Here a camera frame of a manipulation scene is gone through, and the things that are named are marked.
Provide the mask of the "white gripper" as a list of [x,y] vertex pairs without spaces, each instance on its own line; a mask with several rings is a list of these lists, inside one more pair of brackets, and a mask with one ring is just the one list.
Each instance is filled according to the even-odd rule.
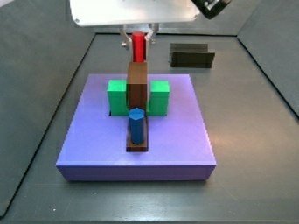
[[133,60],[133,39],[127,34],[131,24],[150,24],[149,45],[157,43],[158,23],[190,22],[201,15],[193,0],[70,0],[73,20],[79,26],[122,25],[122,46]]

